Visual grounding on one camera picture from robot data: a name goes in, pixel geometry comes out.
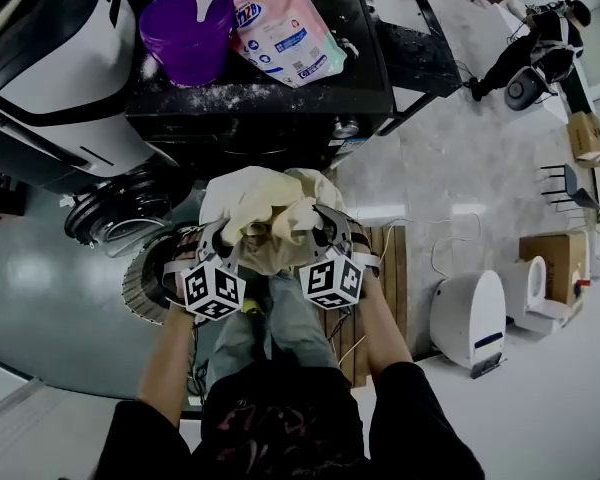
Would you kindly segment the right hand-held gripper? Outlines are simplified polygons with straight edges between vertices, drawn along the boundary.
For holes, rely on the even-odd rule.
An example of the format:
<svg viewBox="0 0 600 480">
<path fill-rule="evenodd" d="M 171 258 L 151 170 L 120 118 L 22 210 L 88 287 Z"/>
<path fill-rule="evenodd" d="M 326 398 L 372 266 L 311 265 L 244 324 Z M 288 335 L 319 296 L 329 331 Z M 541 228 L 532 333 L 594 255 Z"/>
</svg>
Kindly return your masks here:
<svg viewBox="0 0 600 480">
<path fill-rule="evenodd" d="M 315 204 L 318 224 L 307 233 L 309 263 L 299 269 L 306 300 L 324 310 L 358 303 L 364 273 L 379 277 L 379 256 L 357 221 L 331 207 Z"/>
</svg>

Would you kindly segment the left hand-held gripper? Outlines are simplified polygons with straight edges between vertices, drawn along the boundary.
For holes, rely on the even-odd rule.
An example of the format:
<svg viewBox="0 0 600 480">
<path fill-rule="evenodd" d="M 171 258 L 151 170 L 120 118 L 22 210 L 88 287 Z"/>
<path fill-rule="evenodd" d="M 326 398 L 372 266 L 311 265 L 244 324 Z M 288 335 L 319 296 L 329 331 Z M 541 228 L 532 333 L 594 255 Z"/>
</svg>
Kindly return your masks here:
<svg viewBox="0 0 600 480">
<path fill-rule="evenodd" d="M 192 228 L 199 238 L 195 257 L 172 260 L 162 272 L 164 288 L 175 288 L 168 300 L 195 317 L 211 321 L 240 311 L 246 287 L 237 273 L 240 243 L 225 242 L 221 237 L 223 229 L 223 220 Z"/>
</svg>

